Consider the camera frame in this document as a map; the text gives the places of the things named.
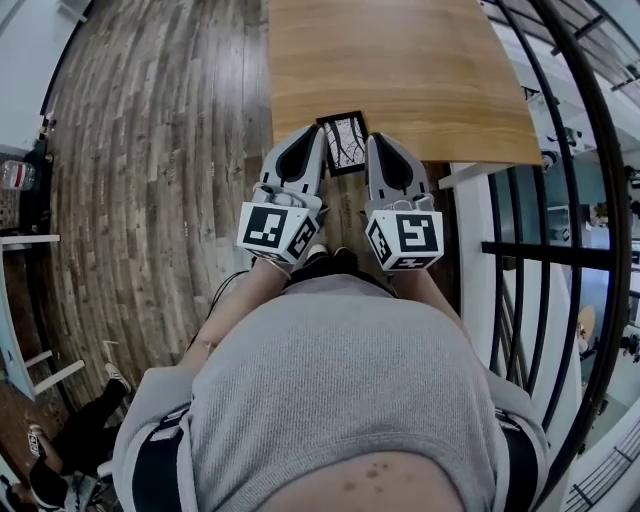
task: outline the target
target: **chair leg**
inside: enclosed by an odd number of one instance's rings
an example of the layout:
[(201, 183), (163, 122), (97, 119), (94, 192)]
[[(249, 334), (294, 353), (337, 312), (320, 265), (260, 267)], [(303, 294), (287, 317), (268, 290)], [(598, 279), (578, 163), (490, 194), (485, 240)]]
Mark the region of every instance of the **chair leg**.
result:
[(56, 385), (62, 379), (66, 379), (69, 375), (77, 372), (78, 370), (81, 370), (82, 368), (84, 368), (84, 361), (80, 359), (80, 361), (76, 361), (75, 363), (70, 364), (66, 368), (60, 370), (58, 373), (54, 373), (53, 375), (51, 375), (51, 377), (47, 377), (42, 382), (39, 382), (34, 386), (36, 395), (39, 395), (43, 391), (49, 389), (51, 386)]
[(47, 350), (46, 352), (43, 352), (42, 354), (38, 354), (36, 357), (32, 357), (31, 359), (25, 361), (24, 364), (27, 368), (31, 368), (33, 365), (36, 365), (41, 361), (44, 361), (45, 359), (50, 358), (52, 355), (53, 355), (53, 352), (51, 350)]

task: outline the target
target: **bottle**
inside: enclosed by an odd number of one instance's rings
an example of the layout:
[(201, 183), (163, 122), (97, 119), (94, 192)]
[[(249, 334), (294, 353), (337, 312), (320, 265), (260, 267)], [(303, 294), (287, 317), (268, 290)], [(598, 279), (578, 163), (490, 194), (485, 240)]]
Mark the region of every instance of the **bottle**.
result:
[(31, 164), (7, 160), (0, 166), (0, 189), (29, 190), (36, 178), (36, 168)]

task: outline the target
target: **wooden tabletop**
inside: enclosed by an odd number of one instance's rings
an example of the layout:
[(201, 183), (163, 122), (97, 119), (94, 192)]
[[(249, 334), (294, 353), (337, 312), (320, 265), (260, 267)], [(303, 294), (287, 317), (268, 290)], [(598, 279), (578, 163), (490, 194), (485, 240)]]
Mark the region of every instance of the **wooden tabletop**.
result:
[(425, 161), (539, 164), (511, 65), (476, 0), (270, 0), (276, 141), (362, 110)]

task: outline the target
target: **picture frame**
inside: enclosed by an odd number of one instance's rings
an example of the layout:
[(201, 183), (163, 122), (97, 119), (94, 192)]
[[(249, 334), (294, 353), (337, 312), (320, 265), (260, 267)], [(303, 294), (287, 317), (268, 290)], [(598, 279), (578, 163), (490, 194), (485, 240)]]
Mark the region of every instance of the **picture frame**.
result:
[(331, 176), (364, 171), (369, 132), (362, 111), (320, 117), (316, 122), (327, 134), (327, 165)]

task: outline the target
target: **hardwood floor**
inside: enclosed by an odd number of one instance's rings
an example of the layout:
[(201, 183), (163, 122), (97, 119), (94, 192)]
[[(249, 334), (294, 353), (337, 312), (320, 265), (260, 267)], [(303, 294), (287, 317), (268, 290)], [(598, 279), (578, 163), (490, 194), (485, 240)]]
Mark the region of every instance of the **hardwood floor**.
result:
[[(265, 2), (96, 0), (70, 47), (48, 106), (61, 241), (40, 282), (53, 348), (87, 365), (65, 381), (77, 406), (101, 392), (108, 360), (134, 385), (178, 361), (218, 285), (249, 266), (238, 217), (273, 144)], [(445, 172), (429, 166), (434, 183)], [(329, 245), (377, 271), (359, 215), (364, 173), (322, 187)], [(437, 192), (436, 205), (455, 227), (452, 196)], [(447, 256), (434, 275), (456, 305)]]

